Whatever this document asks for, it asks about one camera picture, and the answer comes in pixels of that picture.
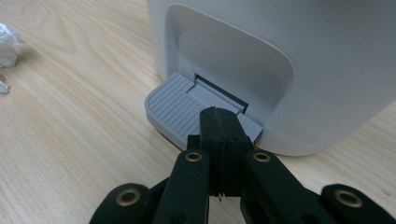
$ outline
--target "white plastic housing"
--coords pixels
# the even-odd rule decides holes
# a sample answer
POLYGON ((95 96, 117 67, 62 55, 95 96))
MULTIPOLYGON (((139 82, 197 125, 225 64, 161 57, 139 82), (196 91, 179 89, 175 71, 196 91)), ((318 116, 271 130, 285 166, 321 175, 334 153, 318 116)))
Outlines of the white plastic housing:
POLYGON ((315 153, 396 99, 396 1, 148 0, 162 79, 248 103, 258 147, 315 153))

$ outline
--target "crumpled tissue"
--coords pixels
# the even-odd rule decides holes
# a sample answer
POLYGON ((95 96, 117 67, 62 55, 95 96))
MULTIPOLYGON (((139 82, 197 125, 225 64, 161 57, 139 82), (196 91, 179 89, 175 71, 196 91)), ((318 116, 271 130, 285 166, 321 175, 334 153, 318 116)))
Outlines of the crumpled tissue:
MULTIPOLYGON (((23 42, 17 32, 0 23, 0 68, 17 62, 17 46, 23 42)), ((8 93, 8 85, 0 80, 0 93, 8 93)))
POLYGON ((0 81, 0 93, 8 93, 8 85, 0 81))

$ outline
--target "brass insert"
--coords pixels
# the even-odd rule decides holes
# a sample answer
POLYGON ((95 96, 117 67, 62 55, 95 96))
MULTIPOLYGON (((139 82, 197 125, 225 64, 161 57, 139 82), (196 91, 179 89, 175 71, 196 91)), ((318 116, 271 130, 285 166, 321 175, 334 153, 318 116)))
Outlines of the brass insert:
POLYGON ((140 191, 137 189, 125 189, 117 195, 116 202, 119 206, 129 206, 135 204, 140 199, 140 191))
POLYGON ((263 152, 256 152, 253 154, 253 158, 256 161, 268 162, 271 160, 271 157, 263 152))
POLYGON ((202 154, 198 152, 191 152, 186 155, 187 161, 200 161, 202 159, 202 154))
POLYGON ((344 189, 338 189, 334 193, 335 198, 338 202, 343 203, 349 207, 359 208, 363 206, 361 198, 353 192, 344 189))

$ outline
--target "white device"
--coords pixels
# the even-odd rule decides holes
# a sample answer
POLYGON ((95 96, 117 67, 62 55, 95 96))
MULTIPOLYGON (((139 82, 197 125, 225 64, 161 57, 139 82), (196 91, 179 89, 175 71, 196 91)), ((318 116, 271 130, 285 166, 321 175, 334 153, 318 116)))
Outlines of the white device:
POLYGON ((302 156, 396 100, 396 1, 148 0, 148 15, 164 80, 148 119, 182 149, 208 106, 302 156))

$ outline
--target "wood grain surface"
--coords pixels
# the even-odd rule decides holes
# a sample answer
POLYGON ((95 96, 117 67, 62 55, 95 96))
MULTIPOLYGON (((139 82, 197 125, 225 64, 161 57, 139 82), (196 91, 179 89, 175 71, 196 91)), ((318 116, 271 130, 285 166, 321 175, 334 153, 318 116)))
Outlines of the wood grain surface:
MULTIPOLYGON (((0 223, 88 223, 116 186, 152 187, 178 150, 148 122, 155 69, 144 0, 2 0, 21 34, 0 95, 0 223)), ((309 189, 343 183, 396 217, 396 104, 342 142, 280 159, 309 189)), ((239 201, 211 199, 210 223, 244 223, 239 201)))

